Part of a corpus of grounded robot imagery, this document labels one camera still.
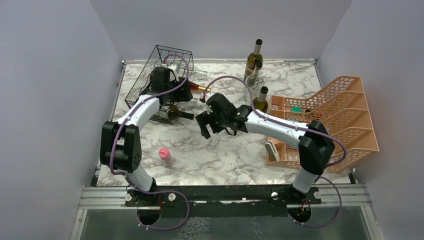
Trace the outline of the dark green wine bottle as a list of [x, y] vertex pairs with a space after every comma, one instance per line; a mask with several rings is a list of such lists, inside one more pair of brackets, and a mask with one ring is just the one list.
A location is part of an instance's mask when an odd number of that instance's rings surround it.
[[193, 120], [194, 114], [181, 111], [176, 105], [170, 105], [167, 110], [167, 116], [171, 121], [175, 121], [178, 118]]
[[269, 103], [267, 101], [268, 87], [262, 86], [259, 95], [253, 99], [253, 105], [256, 110], [267, 113]]

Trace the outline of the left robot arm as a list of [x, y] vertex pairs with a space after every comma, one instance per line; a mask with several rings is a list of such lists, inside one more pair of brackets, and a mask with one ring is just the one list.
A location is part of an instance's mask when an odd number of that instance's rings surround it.
[[138, 199], [144, 205], [157, 200], [157, 191], [152, 188], [155, 180], [141, 166], [142, 147], [140, 131], [161, 108], [161, 97], [187, 87], [190, 73], [178, 80], [174, 87], [160, 87], [154, 95], [140, 95], [136, 104], [117, 121], [106, 121], [101, 129], [101, 164], [109, 167], [114, 175], [123, 176], [138, 191]]

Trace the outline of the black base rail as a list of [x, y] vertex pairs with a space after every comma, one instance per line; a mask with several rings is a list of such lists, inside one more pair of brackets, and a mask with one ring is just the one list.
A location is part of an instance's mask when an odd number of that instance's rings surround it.
[[153, 194], [128, 188], [125, 206], [143, 217], [287, 217], [289, 208], [321, 204], [319, 189], [298, 193], [289, 184], [156, 186]]

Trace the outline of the green wine bottle tan label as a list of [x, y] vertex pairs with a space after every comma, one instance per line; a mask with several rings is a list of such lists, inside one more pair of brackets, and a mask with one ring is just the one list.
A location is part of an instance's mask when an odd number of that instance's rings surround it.
[[256, 60], [260, 59], [263, 60], [263, 56], [261, 54], [261, 48], [262, 48], [263, 40], [258, 38], [255, 42], [254, 50], [252, 53], [250, 53], [247, 57], [246, 66], [245, 66], [245, 72], [244, 72], [244, 80], [247, 79], [248, 76], [250, 76], [255, 69], [255, 62]]

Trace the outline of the orange plastic desk organizer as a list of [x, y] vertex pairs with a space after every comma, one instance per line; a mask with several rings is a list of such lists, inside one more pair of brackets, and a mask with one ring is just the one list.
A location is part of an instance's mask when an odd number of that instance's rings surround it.
[[[329, 135], [342, 142], [347, 156], [341, 163], [328, 167], [328, 173], [338, 174], [379, 151], [364, 87], [358, 76], [339, 76], [309, 98], [272, 95], [269, 103], [270, 115], [307, 124], [320, 121]], [[302, 112], [292, 112], [292, 107], [301, 107]]]

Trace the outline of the clear glass wine bottle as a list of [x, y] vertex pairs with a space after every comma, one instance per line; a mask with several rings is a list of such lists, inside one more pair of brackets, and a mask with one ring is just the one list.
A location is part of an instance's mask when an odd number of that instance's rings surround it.
[[251, 98], [256, 98], [259, 96], [260, 89], [264, 85], [264, 80], [261, 77], [262, 74], [263, 61], [257, 59], [255, 61], [255, 68], [251, 75], [249, 75], [245, 82], [248, 85], [248, 88], [244, 89], [243, 100], [246, 105], [251, 104]]

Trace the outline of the small pink capped bottle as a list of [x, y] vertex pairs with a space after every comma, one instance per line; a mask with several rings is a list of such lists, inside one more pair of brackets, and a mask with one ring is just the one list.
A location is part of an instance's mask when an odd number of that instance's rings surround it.
[[171, 167], [173, 165], [174, 158], [172, 157], [171, 152], [168, 148], [161, 148], [158, 151], [158, 155], [167, 167]]

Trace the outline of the white grey device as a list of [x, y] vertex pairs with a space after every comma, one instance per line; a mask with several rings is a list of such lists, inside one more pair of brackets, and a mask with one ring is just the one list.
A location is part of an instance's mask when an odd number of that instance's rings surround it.
[[280, 154], [277, 150], [276, 145], [274, 144], [274, 142], [272, 140], [268, 140], [265, 144], [265, 149], [267, 151], [268, 154], [268, 158], [269, 158], [269, 162], [278, 162], [280, 161]]

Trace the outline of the clear empty glass bottle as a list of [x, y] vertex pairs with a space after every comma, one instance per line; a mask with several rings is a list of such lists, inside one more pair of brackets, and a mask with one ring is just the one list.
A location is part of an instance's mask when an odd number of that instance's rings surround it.
[[200, 70], [198, 67], [194, 66], [192, 74], [191, 74], [191, 79], [192, 81], [196, 81], [199, 79], [205, 79], [208, 77], [208, 72], [205, 70]]

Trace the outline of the amber bottle gold cap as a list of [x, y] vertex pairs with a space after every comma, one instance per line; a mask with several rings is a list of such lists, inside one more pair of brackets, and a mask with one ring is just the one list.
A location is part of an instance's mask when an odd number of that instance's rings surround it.
[[188, 82], [188, 86], [189, 86], [189, 90], [192, 94], [200, 94], [203, 92], [210, 92], [211, 88], [203, 86], [203, 85], [199, 85], [197, 83], [194, 83], [192, 81]]

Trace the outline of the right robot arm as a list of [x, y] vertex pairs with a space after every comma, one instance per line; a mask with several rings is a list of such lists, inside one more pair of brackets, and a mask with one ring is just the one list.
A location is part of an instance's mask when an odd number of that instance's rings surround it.
[[333, 138], [324, 125], [317, 120], [311, 123], [288, 121], [242, 104], [235, 107], [223, 94], [209, 93], [202, 103], [206, 110], [195, 119], [206, 139], [212, 133], [226, 131], [261, 134], [298, 150], [300, 169], [288, 190], [289, 199], [300, 204], [309, 196], [309, 190], [318, 176], [322, 175], [336, 148]]

